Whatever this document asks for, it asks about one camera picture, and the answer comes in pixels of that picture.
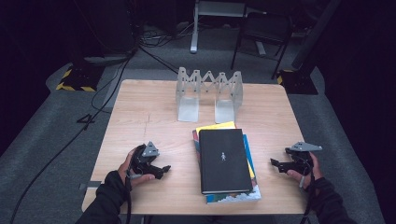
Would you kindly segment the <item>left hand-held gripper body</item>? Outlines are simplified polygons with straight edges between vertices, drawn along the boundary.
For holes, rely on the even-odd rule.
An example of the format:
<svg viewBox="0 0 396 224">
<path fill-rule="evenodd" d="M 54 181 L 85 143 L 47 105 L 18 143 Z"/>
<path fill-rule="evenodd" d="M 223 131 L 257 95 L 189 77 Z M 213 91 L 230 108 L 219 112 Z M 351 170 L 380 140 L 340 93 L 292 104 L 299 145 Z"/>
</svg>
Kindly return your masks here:
<svg viewBox="0 0 396 224">
<path fill-rule="evenodd" d="M 137 175 L 163 173 L 162 168 L 151 163 L 160 155 L 159 149 L 151 141 L 134 149 L 130 168 Z"/>
</svg>

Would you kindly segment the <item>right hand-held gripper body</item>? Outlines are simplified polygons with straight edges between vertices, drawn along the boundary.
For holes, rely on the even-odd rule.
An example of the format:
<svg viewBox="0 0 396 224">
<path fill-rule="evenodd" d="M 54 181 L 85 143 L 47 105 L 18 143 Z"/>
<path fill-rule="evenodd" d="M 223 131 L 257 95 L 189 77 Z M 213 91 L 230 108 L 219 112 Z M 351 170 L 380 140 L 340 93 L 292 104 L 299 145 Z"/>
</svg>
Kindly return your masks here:
<svg viewBox="0 0 396 224">
<path fill-rule="evenodd" d="M 301 175 L 308 175 L 313 168 L 310 153 L 320 150 L 322 150 L 322 146 L 316 146 L 306 142 L 297 142 L 291 147 L 286 147 L 286 153 L 292 158 L 291 165 L 287 168 L 287 171 L 294 170 Z"/>
</svg>

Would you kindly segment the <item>dark red and blue illustrated book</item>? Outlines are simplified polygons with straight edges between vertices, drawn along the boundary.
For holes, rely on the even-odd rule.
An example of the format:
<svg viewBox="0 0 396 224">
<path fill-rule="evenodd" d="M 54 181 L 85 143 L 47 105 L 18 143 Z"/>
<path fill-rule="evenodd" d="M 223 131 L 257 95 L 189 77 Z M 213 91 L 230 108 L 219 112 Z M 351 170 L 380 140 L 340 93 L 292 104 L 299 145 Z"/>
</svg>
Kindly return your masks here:
<svg viewBox="0 0 396 224">
<path fill-rule="evenodd" d="M 200 148 L 200 142 L 199 142 L 199 135 L 198 132 L 196 130 L 192 131 L 192 138 L 193 138 L 193 143 L 194 143 L 194 147 L 195 147 L 195 152 L 196 152 L 196 158 L 198 161 L 198 165 L 199 165 L 199 173 L 200 173 L 200 190 L 202 194 L 204 193 L 204 176 L 203 176 L 203 169 L 202 169 L 202 163 L 201 163 L 201 148 Z"/>
</svg>

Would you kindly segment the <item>bright blue mountain picture book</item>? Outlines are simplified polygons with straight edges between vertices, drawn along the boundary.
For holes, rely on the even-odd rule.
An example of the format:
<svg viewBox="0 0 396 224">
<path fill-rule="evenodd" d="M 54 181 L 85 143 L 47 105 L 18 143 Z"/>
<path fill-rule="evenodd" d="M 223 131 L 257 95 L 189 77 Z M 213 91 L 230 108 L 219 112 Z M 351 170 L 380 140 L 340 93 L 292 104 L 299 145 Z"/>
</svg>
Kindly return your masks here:
<svg viewBox="0 0 396 224">
<path fill-rule="evenodd" d="M 256 172 L 254 169 L 253 160 L 251 158 L 248 137 L 245 134 L 243 135 L 243 140 L 247 153 L 247 162 L 252 183 L 252 190 L 249 192 L 206 194 L 205 200 L 207 203 L 240 203 L 248 201 L 258 201 L 262 198 Z"/>
</svg>

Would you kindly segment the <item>black hardcover book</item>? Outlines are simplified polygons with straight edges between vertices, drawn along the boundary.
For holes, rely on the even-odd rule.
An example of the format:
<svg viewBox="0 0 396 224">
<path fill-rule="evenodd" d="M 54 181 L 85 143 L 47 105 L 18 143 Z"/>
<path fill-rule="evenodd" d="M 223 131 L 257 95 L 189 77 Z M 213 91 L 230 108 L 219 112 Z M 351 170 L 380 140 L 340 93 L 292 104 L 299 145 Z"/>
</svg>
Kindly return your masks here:
<svg viewBox="0 0 396 224">
<path fill-rule="evenodd" d="M 241 129 L 201 130 L 199 147 L 203 194 L 253 189 Z"/>
</svg>

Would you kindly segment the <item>white expandable book rack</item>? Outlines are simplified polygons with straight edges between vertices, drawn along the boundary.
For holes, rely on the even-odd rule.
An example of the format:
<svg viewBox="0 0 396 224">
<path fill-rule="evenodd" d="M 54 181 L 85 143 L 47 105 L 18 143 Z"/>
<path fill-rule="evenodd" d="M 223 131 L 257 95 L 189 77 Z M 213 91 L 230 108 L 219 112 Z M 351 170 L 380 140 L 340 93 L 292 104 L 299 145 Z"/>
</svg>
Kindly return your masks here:
<svg viewBox="0 0 396 224">
<path fill-rule="evenodd" d="M 215 122 L 235 121 L 243 103 L 243 78 L 240 71 L 227 77 L 224 72 L 215 76 L 211 71 L 201 74 L 193 70 L 189 75 L 185 67 L 177 73 L 176 101 L 179 121 L 197 122 L 203 92 L 215 94 Z"/>
</svg>

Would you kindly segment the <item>yellow book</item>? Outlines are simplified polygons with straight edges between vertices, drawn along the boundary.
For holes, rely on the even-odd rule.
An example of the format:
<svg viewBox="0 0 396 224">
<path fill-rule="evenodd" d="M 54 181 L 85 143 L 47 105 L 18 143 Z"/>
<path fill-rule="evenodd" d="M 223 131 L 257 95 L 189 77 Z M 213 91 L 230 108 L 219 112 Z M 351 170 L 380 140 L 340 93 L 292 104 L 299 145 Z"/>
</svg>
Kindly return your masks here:
<svg viewBox="0 0 396 224">
<path fill-rule="evenodd" d="M 222 129 L 222 130 L 223 129 L 236 129 L 236 125 L 235 125 L 234 121 L 228 121 L 228 122 L 198 127 L 195 130 L 199 133 L 201 130 L 220 130 L 220 129 Z M 244 141 L 245 150 L 246 150 L 246 154 L 247 154 L 247 163 L 248 163 L 250 178 L 254 179 L 256 177 L 255 170 L 254 170 L 254 164 L 253 164 L 253 160 L 251 158 L 250 148 L 249 148 L 249 144 L 248 144 L 248 138 L 247 138 L 247 135 L 244 133 L 243 133 L 243 141 Z"/>
</svg>

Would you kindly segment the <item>person's right hand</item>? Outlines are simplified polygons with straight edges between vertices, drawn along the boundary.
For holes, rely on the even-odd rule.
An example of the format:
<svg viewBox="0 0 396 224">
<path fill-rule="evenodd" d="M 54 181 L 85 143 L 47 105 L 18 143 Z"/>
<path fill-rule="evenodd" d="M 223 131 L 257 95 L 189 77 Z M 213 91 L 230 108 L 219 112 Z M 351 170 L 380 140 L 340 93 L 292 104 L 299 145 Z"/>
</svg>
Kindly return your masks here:
<svg viewBox="0 0 396 224">
<path fill-rule="evenodd" d="M 313 168 L 310 175 L 301 175 L 294 170 L 288 170 L 287 175 L 299 183 L 299 187 L 307 189 L 313 178 L 320 179 L 323 177 L 322 172 L 319 170 L 318 158 L 310 152 L 310 157 L 313 161 Z"/>
</svg>

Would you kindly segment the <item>person's left hand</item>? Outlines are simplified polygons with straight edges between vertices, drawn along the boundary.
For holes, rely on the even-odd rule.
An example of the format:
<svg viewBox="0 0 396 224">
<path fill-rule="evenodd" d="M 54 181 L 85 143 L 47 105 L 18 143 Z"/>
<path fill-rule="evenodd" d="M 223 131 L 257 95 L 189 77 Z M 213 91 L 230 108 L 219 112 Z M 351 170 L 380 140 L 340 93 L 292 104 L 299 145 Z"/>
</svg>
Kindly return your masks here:
<svg viewBox="0 0 396 224">
<path fill-rule="evenodd" d="M 126 177 L 127 175 L 127 168 L 129 167 L 130 161 L 132 159 L 132 156 L 134 154 L 134 149 L 132 149 L 126 156 L 126 159 L 124 163 L 122 163 L 118 169 L 118 174 L 120 176 L 120 179 L 122 183 L 125 183 L 126 180 L 129 181 L 129 185 L 133 188 L 136 187 L 137 185 L 143 184 L 145 182 L 148 182 L 150 180 L 153 180 L 155 178 L 154 175 L 152 174 L 146 174 L 146 175 L 141 175 L 135 179 L 129 179 Z"/>
</svg>

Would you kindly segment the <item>grey tape strip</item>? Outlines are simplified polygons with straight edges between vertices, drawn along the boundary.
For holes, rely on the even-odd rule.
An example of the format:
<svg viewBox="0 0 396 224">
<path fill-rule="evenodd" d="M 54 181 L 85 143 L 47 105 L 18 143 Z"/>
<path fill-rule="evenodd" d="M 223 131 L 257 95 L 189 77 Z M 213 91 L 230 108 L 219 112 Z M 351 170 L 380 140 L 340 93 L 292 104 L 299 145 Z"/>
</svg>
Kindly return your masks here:
<svg viewBox="0 0 396 224">
<path fill-rule="evenodd" d="M 86 190 L 87 188 L 98 188 L 100 185 L 101 181 L 89 181 L 87 183 L 80 183 L 78 189 Z"/>
</svg>

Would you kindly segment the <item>yellow and black striped stand base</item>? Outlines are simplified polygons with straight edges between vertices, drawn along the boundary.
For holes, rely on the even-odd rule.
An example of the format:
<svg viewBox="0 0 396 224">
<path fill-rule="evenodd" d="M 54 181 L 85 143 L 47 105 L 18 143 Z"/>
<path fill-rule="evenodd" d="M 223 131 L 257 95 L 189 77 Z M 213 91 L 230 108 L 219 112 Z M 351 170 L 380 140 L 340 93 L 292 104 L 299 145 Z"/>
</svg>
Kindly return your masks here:
<svg viewBox="0 0 396 224">
<path fill-rule="evenodd" d="M 65 91 L 97 91 L 98 83 L 105 68 L 97 65 L 69 66 L 57 90 Z"/>
<path fill-rule="evenodd" d="M 299 71 L 279 70 L 276 73 L 276 81 L 285 89 L 287 94 L 318 94 L 311 77 L 303 76 Z"/>
</svg>

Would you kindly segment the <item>grey metal desk leg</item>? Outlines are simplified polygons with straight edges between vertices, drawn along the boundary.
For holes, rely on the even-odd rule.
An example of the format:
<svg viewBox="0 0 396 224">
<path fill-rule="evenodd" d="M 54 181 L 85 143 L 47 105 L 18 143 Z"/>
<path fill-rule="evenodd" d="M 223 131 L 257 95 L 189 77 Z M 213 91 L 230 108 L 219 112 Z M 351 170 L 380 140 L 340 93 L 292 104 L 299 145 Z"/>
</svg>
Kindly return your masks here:
<svg viewBox="0 0 396 224">
<path fill-rule="evenodd" d="M 198 51 L 198 22 L 201 16 L 239 18 L 243 16 L 243 11 L 244 0 L 195 0 L 190 53 Z"/>
</svg>

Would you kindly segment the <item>black folding chair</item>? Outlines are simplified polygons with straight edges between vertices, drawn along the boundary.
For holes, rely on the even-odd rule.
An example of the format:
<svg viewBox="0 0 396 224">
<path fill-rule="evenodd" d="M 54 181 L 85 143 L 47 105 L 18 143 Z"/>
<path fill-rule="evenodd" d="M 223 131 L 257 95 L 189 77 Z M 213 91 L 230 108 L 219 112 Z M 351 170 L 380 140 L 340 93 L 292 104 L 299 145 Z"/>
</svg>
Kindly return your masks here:
<svg viewBox="0 0 396 224">
<path fill-rule="evenodd" d="M 231 69 L 233 69 L 236 53 L 241 47 L 243 39 L 260 42 L 278 47 L 278 50 L 273 56 L 266 56 L 266 59 L 276 61 L 276 67 L 271 76 L 271 79 L 274 79 L 290 42 L 291 34 L 292 20 L 290 15 L 281 15 L 271 12 L 249 12 L 244 17 L 237 35 Z"/>
</svg>

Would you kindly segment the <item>dark slanted stand post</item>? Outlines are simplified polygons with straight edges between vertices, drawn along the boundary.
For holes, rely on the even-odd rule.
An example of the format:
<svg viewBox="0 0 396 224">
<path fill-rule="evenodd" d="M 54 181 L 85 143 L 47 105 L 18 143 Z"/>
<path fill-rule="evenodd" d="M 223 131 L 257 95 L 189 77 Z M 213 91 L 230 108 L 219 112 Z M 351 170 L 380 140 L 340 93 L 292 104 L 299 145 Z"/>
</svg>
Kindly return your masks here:
<svg viewBox="0 0 396 224">
<path fill-rule="evenodd" d="M 341 0 L 326 0 L 327 5 L 322 9 L 320 16 L 318 17 L 316 24 L 312 31 L 306 38 L 302 48 L 298 52 L 297 56 L 292 62 L 292 67 L 295 69 L 301 69 L 307 62 L 309 54 L 314 51 L 314 46 L 318 43 L 322 32 L 325 30 L 328 22 L 332 18 L 333 13 L 338 8 Z"/>
</svg>

